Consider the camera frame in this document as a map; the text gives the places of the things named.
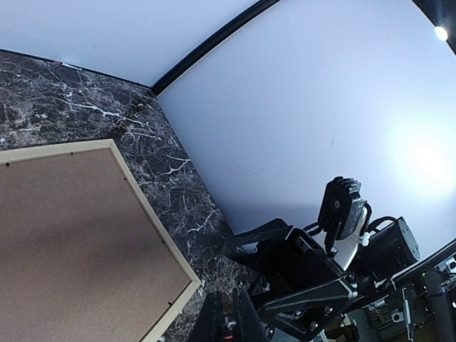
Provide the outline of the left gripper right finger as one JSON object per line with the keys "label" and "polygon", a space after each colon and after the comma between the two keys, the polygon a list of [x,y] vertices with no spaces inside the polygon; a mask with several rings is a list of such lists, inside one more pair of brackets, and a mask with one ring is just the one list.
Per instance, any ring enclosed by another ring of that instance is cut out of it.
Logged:
{"label": "left gripper right finger", "polygon": [[267,341],[257,310],[243,289],[234,289],[232,292],[232,317],[236,322],[233,341]]}

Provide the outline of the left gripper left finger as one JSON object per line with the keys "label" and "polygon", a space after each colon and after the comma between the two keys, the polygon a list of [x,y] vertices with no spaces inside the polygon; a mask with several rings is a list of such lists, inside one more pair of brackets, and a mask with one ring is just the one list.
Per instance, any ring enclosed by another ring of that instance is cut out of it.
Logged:
{"label": "left gripper left finger", "polygon": [[207,295],[190,333],[190,342],[222,340],[223,305],[219,291]]}

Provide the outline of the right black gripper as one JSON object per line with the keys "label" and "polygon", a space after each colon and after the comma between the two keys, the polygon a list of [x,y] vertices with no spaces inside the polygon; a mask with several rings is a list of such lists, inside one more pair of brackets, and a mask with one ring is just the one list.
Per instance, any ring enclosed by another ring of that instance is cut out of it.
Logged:
{"label": "right black gripper", "polygon": [[248,294],[259,320],[285,333],[320,333],[357,297],[346,272],[282,219],[227,239],[221,253],[258,273]]}

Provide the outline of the wooden picture frame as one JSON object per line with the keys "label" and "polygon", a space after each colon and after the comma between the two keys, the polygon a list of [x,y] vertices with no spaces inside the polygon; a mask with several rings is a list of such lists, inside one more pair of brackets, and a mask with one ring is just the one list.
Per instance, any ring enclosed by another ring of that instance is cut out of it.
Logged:
{"label": "wooden picture frame", "polygon": [[1,153],[3,341],[157,341],[199,286],[113,140]]}

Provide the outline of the red handled screwdriver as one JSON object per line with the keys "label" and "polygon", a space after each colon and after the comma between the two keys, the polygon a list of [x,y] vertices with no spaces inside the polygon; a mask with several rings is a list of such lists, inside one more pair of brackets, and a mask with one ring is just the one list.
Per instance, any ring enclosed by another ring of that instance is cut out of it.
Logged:
{"label": "red handled screwdriver", "polygon": [[230,314],[223,315],[221,324],[222,341],[233,341],[237,322]]}

